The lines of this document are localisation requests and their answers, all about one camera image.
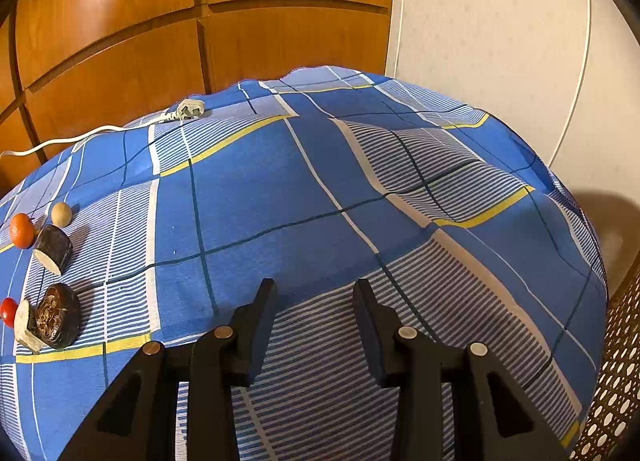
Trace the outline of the brown perforated basket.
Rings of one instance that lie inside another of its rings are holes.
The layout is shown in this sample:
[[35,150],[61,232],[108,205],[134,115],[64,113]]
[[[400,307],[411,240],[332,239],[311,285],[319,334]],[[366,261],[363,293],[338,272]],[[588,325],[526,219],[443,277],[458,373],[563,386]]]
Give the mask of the brown perforated basket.
[[608,304],[603,363],[572,460],[639,458],[639,265]]

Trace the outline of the beige cut fruit piece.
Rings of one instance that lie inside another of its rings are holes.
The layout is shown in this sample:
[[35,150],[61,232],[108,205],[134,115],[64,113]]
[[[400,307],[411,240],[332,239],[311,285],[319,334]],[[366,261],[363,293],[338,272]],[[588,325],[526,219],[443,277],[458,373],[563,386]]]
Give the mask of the beige cut fruit piece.
[[18,344],[29,349],[34,354],[39,354],[46,346],[41,340],[37,325],[34,307],[28,299],[22,299],[17,305],[14,316],[14,337]]

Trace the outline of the small red tomato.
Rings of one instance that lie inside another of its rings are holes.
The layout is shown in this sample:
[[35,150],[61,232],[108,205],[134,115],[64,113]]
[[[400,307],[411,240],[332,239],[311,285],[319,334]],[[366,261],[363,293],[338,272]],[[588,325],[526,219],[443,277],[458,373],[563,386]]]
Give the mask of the small red tomato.
[[12,297],[2,299],[0,304],[0,319],[10,329],[14,328],[14,320],[17,312],[18,304]]

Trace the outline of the dark cut eggplant piece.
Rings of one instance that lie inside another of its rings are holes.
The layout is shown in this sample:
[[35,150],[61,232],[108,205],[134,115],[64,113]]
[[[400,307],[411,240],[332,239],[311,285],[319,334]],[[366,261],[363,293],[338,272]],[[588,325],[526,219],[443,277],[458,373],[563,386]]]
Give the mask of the dark cut eggplant piece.
[[62,276],[70,264],[73,244],[61,228],[47,224],[38,233],[32,255],[47,271]]

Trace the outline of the small beige round fruit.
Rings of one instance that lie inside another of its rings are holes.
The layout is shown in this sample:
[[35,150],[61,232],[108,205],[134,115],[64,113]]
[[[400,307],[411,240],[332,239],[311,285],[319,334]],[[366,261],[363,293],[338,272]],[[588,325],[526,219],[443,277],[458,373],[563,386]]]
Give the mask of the small beige round fruit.
[[72,208],[64,201],[55,203],[50,213],[51,223],[60,228],[70,225],[73,219]]

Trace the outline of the orange tangerine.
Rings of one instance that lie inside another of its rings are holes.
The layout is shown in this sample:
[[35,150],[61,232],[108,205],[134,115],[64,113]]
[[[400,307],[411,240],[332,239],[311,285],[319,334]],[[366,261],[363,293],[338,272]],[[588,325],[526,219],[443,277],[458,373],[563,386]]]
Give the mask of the orange tangerine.
[[32,219],[25,213],[16,213],[10,224],[10,239],[14,247],[28,249],[35,236],[36,229]]

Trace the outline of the blue plaid tablecloth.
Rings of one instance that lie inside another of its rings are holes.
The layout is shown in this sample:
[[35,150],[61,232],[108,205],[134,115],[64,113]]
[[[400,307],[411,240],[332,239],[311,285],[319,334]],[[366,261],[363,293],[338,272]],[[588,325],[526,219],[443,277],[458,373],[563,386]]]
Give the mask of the blue plaid tablecloth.
[[384,460],[397,394],[369,373],[360,278],[405,325],[496,354],[572,447],[601,366],[608,285],[570,191],[518,134],[459,100],[354,69],[302,68],[57,152],[1,217],[75,212],[63,281],[75,343],[1,332],[1,425],[54,460],[149,340],[194,342],[279,289],[262,371],[233,392],[244,460]]

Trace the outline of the white power plug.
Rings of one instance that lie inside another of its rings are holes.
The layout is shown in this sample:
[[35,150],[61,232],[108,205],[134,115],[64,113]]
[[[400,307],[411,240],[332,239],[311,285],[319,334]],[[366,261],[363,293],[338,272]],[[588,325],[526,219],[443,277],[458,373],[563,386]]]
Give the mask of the white power plug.
[[174,116],[177,120],[191,120],[203,117],[205,104],[201,99],[186,98],[177,106]]

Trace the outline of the wooden wardrobe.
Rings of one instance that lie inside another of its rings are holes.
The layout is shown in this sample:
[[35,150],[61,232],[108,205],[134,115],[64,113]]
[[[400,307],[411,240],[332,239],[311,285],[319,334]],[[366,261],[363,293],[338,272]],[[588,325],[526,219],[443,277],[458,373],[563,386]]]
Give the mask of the wooden wardrobe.
[[392,0],[1,0],[1,187],[67,140],[299,67],[380,73]]

